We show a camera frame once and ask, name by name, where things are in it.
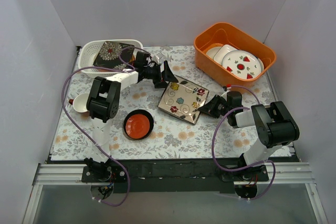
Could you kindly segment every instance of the white basket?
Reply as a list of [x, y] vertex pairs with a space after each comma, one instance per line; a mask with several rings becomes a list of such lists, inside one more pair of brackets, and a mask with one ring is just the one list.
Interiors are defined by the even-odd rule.
[[[131, 44], [135, 47], [143, 48], [143, 45], [140, 41], [135, 39], [108, 39], [108, 40], [95, 40], [87, 43], [83, 46], [78, 60], [78, 68], [90, 67], [93, 66], [93, 62], [99, 53], [101, 46], [104, 44], [105, 41], [117, 41], [125, 44]], [[134, 55], [137, 55], [139, 50], [134, 50]], [[97, 76], [100, 77], [108, 77], [115, 74], [115, 72], [101, 72], [98, 69], [85, 69], [82, 70], [83, 73], [86, 73], [89, 77], [95, 78]]]

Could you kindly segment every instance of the orange basket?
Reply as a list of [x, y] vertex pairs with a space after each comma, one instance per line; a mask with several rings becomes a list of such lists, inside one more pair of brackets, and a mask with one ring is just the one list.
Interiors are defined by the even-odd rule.
[[[263, 62], [265, 69], [255, 78], [245, 80], [227, 71], [205, 54], [213, 47], [222, 47], [226, 44], [253, 54]], [[205, 30], [196, 37], [194, 47], [196, 66], [222, 86], [235, 84], [251, 87], [253, 82], [258, 80], [277, 59], [272, 49], [229, 23], [217, 23]]]

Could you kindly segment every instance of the floral square plate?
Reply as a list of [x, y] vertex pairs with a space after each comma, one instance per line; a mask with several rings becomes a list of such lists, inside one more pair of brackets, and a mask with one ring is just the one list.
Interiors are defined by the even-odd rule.
[[169, 83], [158, 108], [183, 121], [196, 124], [200, 113], [197, 109], [204, 105], [209, 91], [179, 76], [176, 78], [179, 82]]

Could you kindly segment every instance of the red flower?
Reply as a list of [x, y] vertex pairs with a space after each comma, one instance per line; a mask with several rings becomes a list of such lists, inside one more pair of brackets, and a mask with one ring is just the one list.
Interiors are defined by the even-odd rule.
[[171, 106], [171, 107], [170, 107], [170, 111], [173, 112], [173, 113], [175, 113], [175, 112], [178, 111], [178, 109], [177, 109], [176, 106]]
[[205, 94], [205, 89], [198, 89], [197, 94], [198, 95], [204, 95]]

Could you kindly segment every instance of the wall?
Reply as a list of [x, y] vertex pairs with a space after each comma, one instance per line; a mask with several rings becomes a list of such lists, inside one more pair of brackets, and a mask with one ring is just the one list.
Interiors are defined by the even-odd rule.
[[336, 223], [336, 0], [286, 0], [266, 44], [278, 54], [271, 74], [300, 128], [295, 143], [309, 161], [329, 223]]
[[21, 223], [76, 48], [50, 0], [0, 4], [0, 223]]
[[133, 38], [144, 45], [192, 45], [215, 22], [264, 41], [285, 0], [51, 0], [76, 45]]

